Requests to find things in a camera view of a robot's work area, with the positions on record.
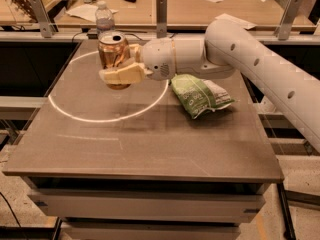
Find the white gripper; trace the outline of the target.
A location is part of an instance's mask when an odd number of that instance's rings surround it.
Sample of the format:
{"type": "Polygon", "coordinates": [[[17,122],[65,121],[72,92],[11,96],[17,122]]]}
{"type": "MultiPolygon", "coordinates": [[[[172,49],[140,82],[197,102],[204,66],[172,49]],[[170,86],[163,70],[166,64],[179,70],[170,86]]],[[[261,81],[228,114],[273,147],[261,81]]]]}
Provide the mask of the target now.
{"type": "Polygon", "coordinates": [[[139,44],[130,44],[129,52],[130,59],[117,67],[99,71],[103,82],[109,85],[139,83],[145,78],[145,67],[148,71],[147,76],[153,80],[169,80],[174,76],[175,61],[171,39],[153,39],[143,47],[139,44]]]}

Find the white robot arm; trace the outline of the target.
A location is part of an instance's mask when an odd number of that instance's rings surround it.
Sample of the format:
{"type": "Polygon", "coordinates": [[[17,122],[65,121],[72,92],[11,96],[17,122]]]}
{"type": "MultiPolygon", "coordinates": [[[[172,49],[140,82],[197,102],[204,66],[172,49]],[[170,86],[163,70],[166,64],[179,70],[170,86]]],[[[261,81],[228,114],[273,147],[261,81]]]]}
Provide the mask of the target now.
{"type": "Polygon", "coordinates": [[[165,37],[133,45],[131,58],[99,72],[110,85],[177,74],[227,78],[238,69],[320,151],[320,80],[260,43],[228,20],[215,20],[203,35],[165,37]]]}

